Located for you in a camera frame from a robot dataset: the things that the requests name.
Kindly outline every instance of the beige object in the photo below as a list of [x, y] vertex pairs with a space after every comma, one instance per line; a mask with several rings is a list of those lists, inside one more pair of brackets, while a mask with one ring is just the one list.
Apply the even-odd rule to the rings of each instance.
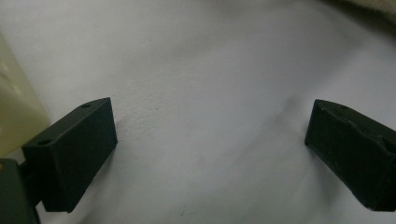
[[0, 34], [0, 157], [47, 125], [44, 109]]

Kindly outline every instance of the white cloth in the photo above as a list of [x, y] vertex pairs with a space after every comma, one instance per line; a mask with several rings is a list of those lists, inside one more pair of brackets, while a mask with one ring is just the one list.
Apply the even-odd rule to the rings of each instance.
[[396, 128], [396, 45], [322, 2], [4, 0], [52, 122], [110, 96], [119, 144], [43, 223], [393, 223], [304, 146], [314, 100]]

